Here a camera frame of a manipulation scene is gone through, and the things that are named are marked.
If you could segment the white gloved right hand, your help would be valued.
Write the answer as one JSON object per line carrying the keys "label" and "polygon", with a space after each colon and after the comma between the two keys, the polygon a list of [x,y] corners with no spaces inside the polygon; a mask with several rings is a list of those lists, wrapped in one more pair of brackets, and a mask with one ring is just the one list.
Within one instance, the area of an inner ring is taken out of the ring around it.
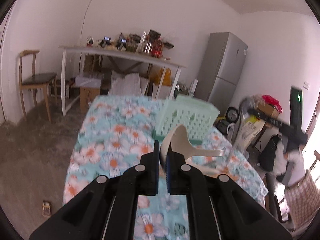
{"label": "white gloved right hand", "polygon": [[300,149],[284,153],[284,148],[282,141],[278,142],[272,173],[280,183],[291,187],[304,178],[306,170]]}

